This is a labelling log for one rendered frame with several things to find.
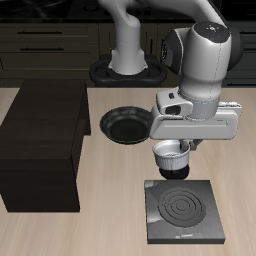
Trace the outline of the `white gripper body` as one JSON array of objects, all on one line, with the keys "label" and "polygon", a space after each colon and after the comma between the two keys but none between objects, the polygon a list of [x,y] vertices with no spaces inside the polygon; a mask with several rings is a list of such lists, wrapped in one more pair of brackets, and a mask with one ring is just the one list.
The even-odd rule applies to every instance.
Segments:
[{"label": "white gripper body", "polygon": [[220,102],[216,114],[202,122],[173,115],[162,115],[157,106],[151,110],[149,136],[156,140],[232,139],[237,132],[242,106],[237,102]]}]

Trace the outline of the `white fluted ramekin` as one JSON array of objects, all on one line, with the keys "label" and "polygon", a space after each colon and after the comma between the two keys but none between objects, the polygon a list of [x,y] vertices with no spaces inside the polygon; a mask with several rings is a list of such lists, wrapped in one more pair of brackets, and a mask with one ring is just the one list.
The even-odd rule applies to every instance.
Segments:
[{"label": "white fluted ramekin", "polygon": [[187,150],[180,150],[179,140],[164,140],[157,143],[153,148],[156,165],[163,170],[179,170],[189,163],[190,146]]}]

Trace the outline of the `dark grey stove plate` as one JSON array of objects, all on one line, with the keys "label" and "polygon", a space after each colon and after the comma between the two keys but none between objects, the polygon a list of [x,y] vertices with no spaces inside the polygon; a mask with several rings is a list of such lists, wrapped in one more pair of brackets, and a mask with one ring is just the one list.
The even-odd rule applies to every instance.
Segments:
[{"label": "dark grey stove plate", "polygon": [[225,234],[209,180],[146,180],[149,244],[223,244]]}]

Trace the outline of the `black bowl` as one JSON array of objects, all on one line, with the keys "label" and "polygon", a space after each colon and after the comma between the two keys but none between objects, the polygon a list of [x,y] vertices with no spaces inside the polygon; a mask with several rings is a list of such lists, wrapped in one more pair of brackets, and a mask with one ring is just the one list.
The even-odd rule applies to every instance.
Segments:
[{"label": "black bowl", "polygon": [[150,112],[139,107],[118,107],[104,114],[100,129],[116,143],[137,144],[149,137],[149,117]]}]

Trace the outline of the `dark wooden cabinet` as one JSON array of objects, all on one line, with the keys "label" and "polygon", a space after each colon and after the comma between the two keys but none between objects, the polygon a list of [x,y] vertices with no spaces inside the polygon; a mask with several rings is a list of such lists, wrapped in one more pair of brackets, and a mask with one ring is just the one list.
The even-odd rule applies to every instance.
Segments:
[{"label": "dark wooden cabinet", "polygon": [[9,212],[78,212],[90,118],[83,79],[28,79],[0,126],[0,196]]}]

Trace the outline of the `dark kitchen cupboards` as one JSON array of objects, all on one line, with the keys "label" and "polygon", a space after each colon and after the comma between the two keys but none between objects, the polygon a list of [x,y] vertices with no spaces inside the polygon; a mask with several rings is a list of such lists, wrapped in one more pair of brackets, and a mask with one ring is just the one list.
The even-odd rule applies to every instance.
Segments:
[{"label": "dark kitchen cupboards", "polygon": [[[140,22],[140,48],[162,60],[167,35],[190,28],[193,18],[150,6],[129,7]],[[0,87],[26,79],[83,79],[116,48],[115,23],[99,0],[0,0]]]}]

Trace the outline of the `flat black base plate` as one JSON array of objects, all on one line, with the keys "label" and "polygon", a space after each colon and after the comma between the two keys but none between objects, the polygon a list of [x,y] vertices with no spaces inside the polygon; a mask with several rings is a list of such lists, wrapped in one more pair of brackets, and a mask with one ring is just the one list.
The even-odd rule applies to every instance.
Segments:
[{"label": "flat black base plate", "polygon": [[112,60],[110,54],[103,54],[100,59],[90,67],[89,76],[96,87],[107,88],[149,88],[160,87],[167,78],[166,67],[160,63],[153,54],[146,54],[147,69],[134,75],[118,74],[109,68]]}]

